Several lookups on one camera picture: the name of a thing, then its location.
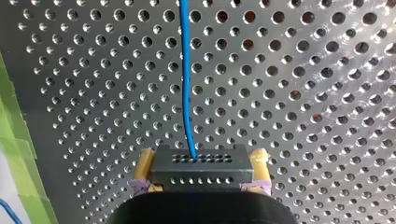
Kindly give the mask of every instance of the black object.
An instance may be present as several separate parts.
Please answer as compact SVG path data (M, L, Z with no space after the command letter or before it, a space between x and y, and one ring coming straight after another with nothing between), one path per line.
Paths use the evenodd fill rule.
M156 192L122 204L107 224L297 224L283 204L251 192Z
M233 149L205 149L192 159L185 149L157 148L151 167L155 184L166 191L240 191L241 183L253 179L253 167L244 145Z

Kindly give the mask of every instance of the gray panel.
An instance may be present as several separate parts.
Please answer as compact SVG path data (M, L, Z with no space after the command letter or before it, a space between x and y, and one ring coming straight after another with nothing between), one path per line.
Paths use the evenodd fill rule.
M233 149L205 149L192 159L185 149L157 148L151 181L166 191L240 190L253 180L253 167L243 145Z
M394 222L395 4L191 1L196 146L268 149L274 195L301 223ZM9 0L0 13L60 223L106 221L141 148L187 146L176 1Z

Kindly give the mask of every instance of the perforated metal sheet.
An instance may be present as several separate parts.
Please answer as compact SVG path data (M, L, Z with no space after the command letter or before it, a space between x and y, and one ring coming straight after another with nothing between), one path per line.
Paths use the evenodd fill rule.
M196 147L267 148L274 195L300 223L395 222L395 4L191 1ZM60 223L105 222L141 148L187 146L176 1L9 0L0 13Z

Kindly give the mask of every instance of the blue wire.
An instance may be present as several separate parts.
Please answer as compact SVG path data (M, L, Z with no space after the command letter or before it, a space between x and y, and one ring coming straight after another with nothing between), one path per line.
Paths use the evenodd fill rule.
M22 224L21 220L18 218L17 214L15 214L15 212L12 211L12 208L8 205L8 203L0 199L0 205L2 205L4 209L6 209L6 212L8 213L9 217L11 217L16 224Z
M189 27L189 1L179 0L180 24L181 24L181 44L183 51L183 122L184 132L187 136L190 156L197 157L194 138L190 123L190 27Z

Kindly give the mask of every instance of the blue cable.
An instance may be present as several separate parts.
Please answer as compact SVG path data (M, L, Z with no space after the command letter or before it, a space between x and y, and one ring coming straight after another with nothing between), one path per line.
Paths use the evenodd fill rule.
M0 199L0 205L2 205L4 207L4 209L6 210L6 212L8 213L9 217L12 218L12 220L16 223L16 224L22 224L21 220L18 218L17 214L15 214L14 211L12 211L12 208L8 205L8 203L6 203L5 201L3 201L2 199Z
M194 138L190 123L190 27L189 27L189 1L179 0L181 45L183 52L183 123L184 132L187 136L187 144L192 158L197 157Z

